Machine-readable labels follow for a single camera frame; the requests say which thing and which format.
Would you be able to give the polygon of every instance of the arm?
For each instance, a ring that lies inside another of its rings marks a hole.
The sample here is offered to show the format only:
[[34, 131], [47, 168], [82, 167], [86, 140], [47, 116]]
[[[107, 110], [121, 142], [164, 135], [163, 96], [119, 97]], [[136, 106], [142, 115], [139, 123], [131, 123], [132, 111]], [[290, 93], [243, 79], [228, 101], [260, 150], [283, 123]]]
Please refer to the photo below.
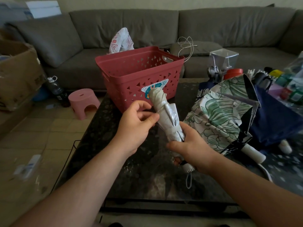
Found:
[[12, 226], [91, 226], [126, 159], [146, 139], [159, 119], [144, 101], [135, 101], [124, 112], [109, 145], [78, 173]]
[[303, 198], [255, 175], [211, 149], [198, 132], [180, 122], [183, 143], [168, 144], [200, 172], [209, 174], [257, 226], [303, 226]]

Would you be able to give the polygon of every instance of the left hand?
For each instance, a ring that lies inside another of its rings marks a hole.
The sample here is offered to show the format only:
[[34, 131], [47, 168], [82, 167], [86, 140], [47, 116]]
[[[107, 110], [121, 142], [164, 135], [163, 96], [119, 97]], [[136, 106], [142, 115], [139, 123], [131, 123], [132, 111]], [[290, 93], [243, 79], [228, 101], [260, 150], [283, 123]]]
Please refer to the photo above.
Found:
[[138, 110], [151, 109], [146, 101], [136, 100], [123, 113], [119, 127], [111, 143], [121, 145], [127, 156], [131, 156], [146, 139], [149, 129], [159, 120], [159, 114]]

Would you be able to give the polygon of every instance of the wall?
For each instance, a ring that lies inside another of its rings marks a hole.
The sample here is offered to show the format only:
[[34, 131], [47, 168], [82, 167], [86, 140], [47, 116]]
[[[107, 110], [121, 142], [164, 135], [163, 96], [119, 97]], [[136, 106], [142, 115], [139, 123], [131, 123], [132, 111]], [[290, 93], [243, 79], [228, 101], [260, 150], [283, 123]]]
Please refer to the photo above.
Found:
[[57, 0], [63, 12], [81, 9], [198, 9], [207, 7], [266, 6], [303, 9], [303, 0]]

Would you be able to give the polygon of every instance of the dark bottle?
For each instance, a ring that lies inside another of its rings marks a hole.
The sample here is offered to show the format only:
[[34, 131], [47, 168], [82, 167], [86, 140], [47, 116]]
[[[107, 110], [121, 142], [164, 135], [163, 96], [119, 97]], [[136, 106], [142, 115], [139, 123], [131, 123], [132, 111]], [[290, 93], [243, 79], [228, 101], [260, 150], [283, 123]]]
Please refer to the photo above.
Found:
[[47, 78], [47, 87], [48, 89], [59, 99], [62, 107], [69, 107], [71, 104], [68, 100], [68, 95], [66, 91], [59, 85], [57, 76]]

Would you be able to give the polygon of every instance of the red lid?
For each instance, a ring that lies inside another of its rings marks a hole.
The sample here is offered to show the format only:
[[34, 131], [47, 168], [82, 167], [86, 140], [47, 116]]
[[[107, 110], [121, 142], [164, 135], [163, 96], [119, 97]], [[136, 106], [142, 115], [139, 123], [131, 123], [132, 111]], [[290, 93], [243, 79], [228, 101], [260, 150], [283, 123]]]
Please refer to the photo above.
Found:
[[223, 80], [227, 80], [235, 76], [240, 76], [242, 74], [243, 74], [243, 69], [241, 68], [229, 69], [227, 70], [226, 74], [223, 76]]

